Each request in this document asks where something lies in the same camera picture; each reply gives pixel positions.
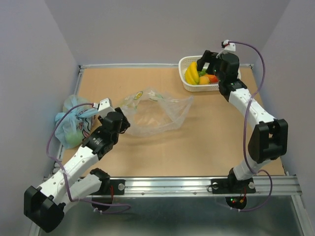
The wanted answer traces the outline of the red-orange mango fruit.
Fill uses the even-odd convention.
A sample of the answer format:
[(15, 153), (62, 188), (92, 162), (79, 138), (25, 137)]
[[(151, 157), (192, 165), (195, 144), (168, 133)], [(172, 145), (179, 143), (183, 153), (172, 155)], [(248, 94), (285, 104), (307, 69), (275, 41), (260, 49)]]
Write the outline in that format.
[(218, 83), (219, 80), (215, 75), (207, 74), (206, 77), (209, 79), (209, 83)]

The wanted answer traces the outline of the green grape bunch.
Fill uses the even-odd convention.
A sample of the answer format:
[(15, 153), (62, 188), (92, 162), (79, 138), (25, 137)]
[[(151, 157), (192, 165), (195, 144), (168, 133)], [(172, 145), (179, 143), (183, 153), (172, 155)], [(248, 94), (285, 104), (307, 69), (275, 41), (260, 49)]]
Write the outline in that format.
[(205, 76), (207, 73), (205, 70), (201, 70), (201, 71), (198, 71), (198, 76), (199, 77), (202, 77), (202, 76)]

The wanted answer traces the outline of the orange mango fruit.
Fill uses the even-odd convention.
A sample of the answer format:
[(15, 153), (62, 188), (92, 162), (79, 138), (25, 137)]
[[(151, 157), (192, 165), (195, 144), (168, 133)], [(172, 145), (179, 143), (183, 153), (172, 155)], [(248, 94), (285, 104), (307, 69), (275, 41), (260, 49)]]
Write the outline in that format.
[(199, 85), (209, 85), (210, 80), (207, 76), (201, 76), (199, 77)]

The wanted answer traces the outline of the yellow banana bunch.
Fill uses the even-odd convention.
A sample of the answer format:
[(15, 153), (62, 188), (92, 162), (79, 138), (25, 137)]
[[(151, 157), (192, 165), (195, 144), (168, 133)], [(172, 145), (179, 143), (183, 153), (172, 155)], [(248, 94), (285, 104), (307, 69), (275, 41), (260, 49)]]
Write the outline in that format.
[(193, 61), (185, 72), (185, 80), (190, 85), (199, 85), (200, 78), (197, 71), (197, 63)]

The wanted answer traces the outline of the clear lemon-print plastic bag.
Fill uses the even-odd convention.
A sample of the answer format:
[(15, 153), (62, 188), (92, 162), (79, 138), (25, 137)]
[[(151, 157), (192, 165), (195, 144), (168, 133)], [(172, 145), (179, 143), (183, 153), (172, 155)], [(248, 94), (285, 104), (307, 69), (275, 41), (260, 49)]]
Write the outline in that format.
[(149, 137), (179, 129), (192, 104), (193, 96), (178, 99), (147, 88), (125, 97), (118, 106), (130, 123), (126, 133)]

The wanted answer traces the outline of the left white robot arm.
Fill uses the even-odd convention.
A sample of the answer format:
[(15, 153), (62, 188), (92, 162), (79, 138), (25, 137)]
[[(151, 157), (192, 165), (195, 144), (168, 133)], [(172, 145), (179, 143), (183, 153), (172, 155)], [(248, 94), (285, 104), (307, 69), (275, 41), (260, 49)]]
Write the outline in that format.
[(91, 193), (109, 190), (109, 175), (99, 168), (82, 180), (79, 177), (112, 150), (130, 124), (120, 108), (99, 120), (101, 126), (60, 170), (38, 187), (30, 186), (24, 192), (24, 215), (46, 233), (53, 231), (78, 201), (84, 201)]

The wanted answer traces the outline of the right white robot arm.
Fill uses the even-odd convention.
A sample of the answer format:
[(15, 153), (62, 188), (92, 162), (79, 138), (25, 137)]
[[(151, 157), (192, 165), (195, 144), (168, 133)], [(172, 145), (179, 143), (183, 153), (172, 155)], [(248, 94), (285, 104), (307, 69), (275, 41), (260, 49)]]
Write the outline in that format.
[(220, 94), (244, 116), (244, 128), (248, 125), (252, 128), (250, 140), (243, 140), (245, 158), (231, 169), (226, 180), (227, 188), (237, 192), (264, 165), (286, 154), (288, 123), (269, 114), (252, 97), (238, 77), (239, 58), (235, 54), (206, 50), (197, 60), (197, 69), (201, 70), (206, 63), (207, 73), (218, 78)]

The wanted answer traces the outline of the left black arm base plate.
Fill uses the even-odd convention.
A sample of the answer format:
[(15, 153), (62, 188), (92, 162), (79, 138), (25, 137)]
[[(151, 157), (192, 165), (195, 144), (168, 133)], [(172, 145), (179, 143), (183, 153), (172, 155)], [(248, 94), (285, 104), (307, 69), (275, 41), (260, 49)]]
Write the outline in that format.
[(100, 187), (90, 195), (124, 195), (126, 180), (121, 178), (111, 178), (102, 180)]

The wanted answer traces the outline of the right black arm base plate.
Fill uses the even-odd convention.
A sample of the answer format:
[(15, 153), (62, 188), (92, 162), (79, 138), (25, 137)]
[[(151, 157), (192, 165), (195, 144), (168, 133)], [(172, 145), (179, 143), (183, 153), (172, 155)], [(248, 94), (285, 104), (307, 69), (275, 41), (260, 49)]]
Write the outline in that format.
[(213, 194), (253, 194), (256, 192), (253, 178), (247, 180), (229, 180), (228, 178), (211, 179)]

